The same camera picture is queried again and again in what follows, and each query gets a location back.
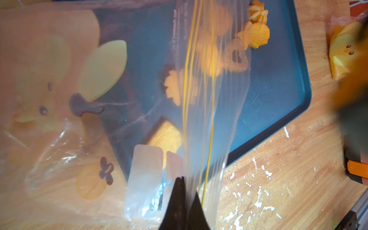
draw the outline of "white paint splatter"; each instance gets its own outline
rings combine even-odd
[[[264,207],[263,210],[268,210],[268,209],[271,209],[271,211],[275,211],[275,208],[272,207],[272,206],[269,206],[269,207]]]
[[[240,216],[238,216],[238,218],[236,218],[235,222],[234,222],[234,225],[236,227],[236,230],[243,230],[243,227],[242,226],[239,226],[240,224],[240,218],[243,217],[243,214],[241,214]]]
[[[261,187],[259,187],[259,191],[258,191],[258,200],[257,200],[257,202],[254,204],[254,206],[256,206],[257,207],[257,209],[259,209],[260,207],[262,207],[262,203],[261,202],[259,202],[259,198],[261,197],[261,190],[262,190],[262,188]]]
[[[224,218],[224,221],[226,221],[227,220],[227,223],[230,221],[230,219],[232,219],[233,217],[234,217],[235,215],[232,213],[232,212],[230,212],[229,213],[229,215],[227,216],[227,217],[225,217]]]
[[[289,188],[288,187],[286,187],[286,188],[287,188],[287,191],[289,192],[289,194],[291,195],[291,197],[293,197],[293,195],[290,193]]]
[[[252,160],[252,161],[254,162],[255,169],[257,170],[257,165],[256,165],[256,163],[255,163],[255,159],[253,158],[253,160]]]
[[[257,201],[257,202],[254,204],[254,206],[256,206],[256,207],[257,207],[257,209],[259,209],[260,207],[262,207],[262,203],[261,203],[261,202],[259,202],[259,201]]]
[[[268,178],[268,177],[271,177],[271,176],[272,176],[272,173],[270,173],[270,172],[268,172],[268,171],[266,170],[266,175],[267,175],[267,177],[266,177],[266,178]]]
[[[284,127],[286,137],[290,139],[289,133],[287,132],[286,126]]]

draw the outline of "yellow ear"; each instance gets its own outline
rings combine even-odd
[[[102,96],[119,80],[127,60],[125,41],[115,40],[101,45],[81,71],[78,93],[89,102]]]

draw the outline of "flower-shaped cookie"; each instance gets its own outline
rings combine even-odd
[[[267,15],[268,10],[265,10],[265,4],[261,3],[258,0],[252,1],[251,6],[249,7],[250,17],[252,23],[262,22],[264,24],[267,23]]]
[[[166,96],[167,98],[172,98],[174,104],[180,106],[180,90],[179,90],[179,82],[184,82],[184,69],[181,69],[178,74],[175,70],[169,71],[169,76],[165,80],[164,86],[167,87],[166,89]],[[191,87],[188,87],[188,94],[189,94],[189,103],[194,104],[195,99],[199,94],[198,88],[198,81],[195,77],[192,77],[192,82],[190,84]]]

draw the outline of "blue baking tray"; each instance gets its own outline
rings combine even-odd
[[[227,165],[305,112],[312,89],[294,0],[264,0],[267,45],[252,49],[251,83]]]

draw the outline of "yellow cookie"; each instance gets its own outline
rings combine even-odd
[[[166,96],[167,98],[172,98],[174,101],[174,104],[177,106],[180,106],[180,90],[179,90],[179,84],[178,81],[183,82],[184,81],[184,69],[181,69],[179,71],[179,77],[175,70],[169,71],[169,76],[165,79],[164,86],[167,87],[166,89]],[[198,80],[193,77],[189,92],[188,87],[188,96],[189,96],[189,103],[194,104],[196,103],[196,98],[199,94],[199,88],[198,88]]]
[[[251,47],[257,49],[260,46],[266,45],[270,38],[270,29],[262,22],[256,22],[252,24],[251,31]]]
[[[252,41],[251,38],[251,30],[252,30],[252,23],[251,22],[247,22],[244,26],[243,31],[237,33],[237,37],[240,38],[243,43],[244,43],[244,50],[247,50],[249,44]]]
[[[250,17],[252,23],[262,22],[264,24],[267,23],[267,15],[268,10],[265,10],[265,4],[261,3],[258,0],[252,1],[251,6],[249,7]]]
[[[203,52],[198,52],[199,67],[207,76],[219,76],[223,71],[223,62],[216,44],[207,43]]]
[[[82,198],[93,200],[105,191],[107,183],[106,180],[100,178],[100,171],[99,162],[88,164],[80,171],[75,183],[77,192]]]
[[[181,146],[180,131],[169,121],[164,121],[152,135],[147,145],[160,147],[163,150],[163,167],[166,167],[166,153],[176,153]]]
[[[204,20],[204,27],[208,32],[214,30],[216,36],[223,36],[230,31],[233,25],[233,18],[231,14],[222,5],[215,3],[213,7],[208,7],[209,17]]]

